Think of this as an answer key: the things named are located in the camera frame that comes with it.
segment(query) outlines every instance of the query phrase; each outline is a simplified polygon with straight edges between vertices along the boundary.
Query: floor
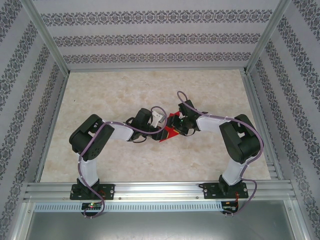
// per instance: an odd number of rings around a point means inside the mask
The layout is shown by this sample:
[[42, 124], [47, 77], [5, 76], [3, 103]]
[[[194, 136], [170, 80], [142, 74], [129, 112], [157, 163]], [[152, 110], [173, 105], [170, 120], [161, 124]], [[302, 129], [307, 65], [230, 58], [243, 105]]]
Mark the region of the floor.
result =
[[[124, 122], [140, 108], [178, 111], [176, 92], [185, 92], [200, 111], [253, 121], [238, 70], [124, 71], [71, 73], [44, 165], [41, 182], [75, 182], [77, 156], [69, 137], [91, 114]], [[156, 142], [134, 144], [110, 140], [98, 157], [102, 182], [214, 181], [230, 157], [220, 133], [196, 132]], [[270, 179], [264, 156], [248, 167], [244, 177]]]

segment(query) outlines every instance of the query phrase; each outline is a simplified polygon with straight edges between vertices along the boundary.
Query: patterned wallpaper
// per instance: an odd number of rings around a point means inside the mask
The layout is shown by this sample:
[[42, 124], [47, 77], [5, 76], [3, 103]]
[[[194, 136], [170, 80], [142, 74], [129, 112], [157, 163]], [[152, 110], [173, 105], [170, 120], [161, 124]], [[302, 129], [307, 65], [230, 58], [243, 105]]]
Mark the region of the patterned wallpaper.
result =
[[66, 81], [18, 0], [1, 1], [0, 240], [33, 182]]
[[35, 0], [68, 67], [245, 67], [279, 0]]
[[251, 72], [272, 144], [311, 239], [320, 239], [320, 6], [293, 0]]

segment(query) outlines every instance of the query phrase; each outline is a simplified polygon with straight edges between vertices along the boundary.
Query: red component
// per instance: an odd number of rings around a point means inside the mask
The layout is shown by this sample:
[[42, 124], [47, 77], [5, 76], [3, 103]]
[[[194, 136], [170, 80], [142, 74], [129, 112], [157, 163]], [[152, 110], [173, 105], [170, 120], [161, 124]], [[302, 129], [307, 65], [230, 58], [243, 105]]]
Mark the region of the red component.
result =
[[[180, 116], [180, 112], [177, 111], [176, 113], [170, 113], [169, 118], [173, 117], [174, 115]], [[159, 142], [163, 142], [167, 139], [170, 139], [170, 138], [173, 138], [174, 136], [179, 135], [179, 133], [174, 129], [174, 127], [165, 126], [164, 129], [168, 132], [168, 135], [166, 139], [160, 140]]]

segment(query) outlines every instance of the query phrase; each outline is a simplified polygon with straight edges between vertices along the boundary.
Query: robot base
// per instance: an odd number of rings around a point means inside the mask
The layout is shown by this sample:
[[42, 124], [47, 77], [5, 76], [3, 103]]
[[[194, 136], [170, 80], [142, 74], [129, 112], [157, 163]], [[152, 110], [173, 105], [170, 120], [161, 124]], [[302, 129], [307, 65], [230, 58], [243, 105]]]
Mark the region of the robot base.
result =
[[199, 184], [199, 188], [203, 189], [204, 199], [235, 199], [237, 194], [239, 199], [247, 199], [249, 197], [247, 185], [242, 181], [229, 186], [226, 192], [221, 190], [220, 182], [202, 183]]
[[[71, 200], [100, 200], [100, 198], [83, 185], [79, 179], [76, 180], [77, 184], [73, 184], [70, 193]], [[115, 185], [114, 184], [100, 184], [98, 180], [91, 186], [104, 200], [113, 200]]]

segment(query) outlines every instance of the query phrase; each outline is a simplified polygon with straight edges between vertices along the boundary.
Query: cable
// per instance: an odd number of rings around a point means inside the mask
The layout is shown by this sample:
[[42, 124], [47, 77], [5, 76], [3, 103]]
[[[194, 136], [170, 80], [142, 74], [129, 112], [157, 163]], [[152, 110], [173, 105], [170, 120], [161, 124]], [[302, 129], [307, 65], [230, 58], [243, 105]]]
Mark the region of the cable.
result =
[[134, 144], [141, 144], [144, 143], [147, 140], [147, 137], [144, 137], [144, 140], [142, 141], [132, 141]]
[[260, 143], [260, 151], [259, 151], [259, 153], [258, 153], [253, 159], [249, 160], [249, 161], [244, 165], [244, 167], [243, 167], [243, 169], [242, 169], [242, 171], [241, 171], [241, 173], [240, 173], [240, 178], [241, 178], [242, 180], [244, 180], [244, 181], [249, 181], [249, 182], [253, 182], [253, 183], [254, 183], [254, 190], [253, 190], [252, 195], [249, 197], [249, 199], [245, 202], [245, 204], [244, 204], [237, 212], [235, 212], [235, 213], [229, 212], [229, 213], [231, 213], [230, 215], [232, 215], [232, 216], [237, 215], [238, 213], [240, 213], [240, 212], [248, 205], [248, 203], [249, 203], [249, 202], [251, 201], [251, 199], [255, 196], [255, 193], [256, 193], [256, 191], [257, 191], [257, 188], [258, 188], [257, 182], [256, 182], [255, 180], [252, 180], [252, 179], [245, 179], [245, 178], [243, 178], [243, 175], [244, 175], [244, 173], [245, 173], [248, 165], [249, 165], [250, 163], [254, 162], [255, 160], [257, 160], [258, 158], [260, 158], [260, 156], [261, 156], [262, 153], [264, 152], [264, 142], [263, 142], [260, 134], [259, 134], [252, 126], [250, 126], [249, 124], [247, 124], [247, 123], [245, 123], [245, 122], [243, 122], [243, 121], [240, 121], [240, 120], [238, 120], [238, 119], [234, 119], [234, 118], [232, 118], [232, 117], [216, 116], [216, 115], [211, 115], [211, 114], [205, 114], [205, 113], [203, 113], [203, 112], [201, 112], [201, 111], [198, 111], [197, 109], [195, 109], [195, 108], [189, 106], [188, 104], [186, 104], [185, 101], [180, 97], [180, 94], [182, 94], [182, 95], [185, 97], [185, 99], [188, 100], [187, 95], [186, 95], [183, 91], [177, 91], [177, 92], [176, 92], [176, 95], [178, 96], [179, 100], [180, 100], [186, 107], [188, 107], [189, 109], [193, 110], [194, 112], [196, 112], [196, 113], [198, 113], [198, 114], [200, 114], [200, 115], [202, 115], [202, 116], [208, 117], [208, 118], [220, 119], [220, 120], [228, 120], [228, 121], [233, 121], [233, 122], [236, 122], [236, 123], [238, 123], [238, 124], [241, 124], [241, 125], [247, 127], [248, 129], [250, 129], [250, 130], [255, 134], [255, 136], [258, 138], [258, 140], [259, 140], [259, 143]]
[[91, 191], [93, 192], [100, 200], [101, 200], [101, 203], [102, 203], [102, 210], [100, 212], [98, 212], [96, 215], [94, 216], [87, 216], [86, 215], [86, 211], [87, 211], [87, 208], [83, 211], [83, 215], [85, 218], [90, 218], [90, 219], [94, 219], [98, 216], [100, 216], [104, 211], [105, 211], [105, 208], [106, 208], [106, 204], [105, 204], [105, 200], [103, 199], [103, 197], [97, 193], [91, 186], [89, 186], [89, 184], [86, 182], [82, 172], [81, 172], [81, 160], [82, 160], [82, 157], [85, 155], [85, 153], [88, 151], [88, 149], [90, 148], [90, 146], [92, 145], [92, 143], [95, 141], [95, 139], [97, 138], [98, 134], [101, 132], [101, 130], [106, 126], [106, 125], [109, 125], [109, 124], [115, 124], [115, 125], [121, 125], [121, 126], [125, 126], [127, 128], [130, 128], [132, 130], [135, 130], [135, 131], [138, 131], [140, 133], [143, 133], [143, 134], [157, 134], [157, 133], [160, 133], [161, 131], [163, 131], [165, 129], [165, 126], [167, 125], [167, 120], [168, 120], [168, 117], [167, 117], [167, 114], [166, 114], [166, 111], [160, 107], [160, 106], [153, 106], [151, 108], [151, 111], [153, 109], [160, 109], [163, 114], [164, 114], [164, 126], [162, 128], [160, 128], [159, 130], [157, 131], [152, 131], [152, 132], [147, 132], [147, 131], [142, 131], [140, 129], [137, 129], [133, 126], [130, 126], [126, 123], [123, 123], [123, 122], [117, 122], [117, 121], [106, 121], [104, 122], [100, 127], [99, 129], [96, 131], [95, 135], [92, 137], [92, 139], [89, 141], [89, 143], [87, 144], [87, 146], [84, 148], [84, 150], [81, 152], [81, 154], [79, 155], [79, 159], [78, 159], [78, 172], [79, 172], [79, 176], [80, 178], [82, 179], [84, 185]]

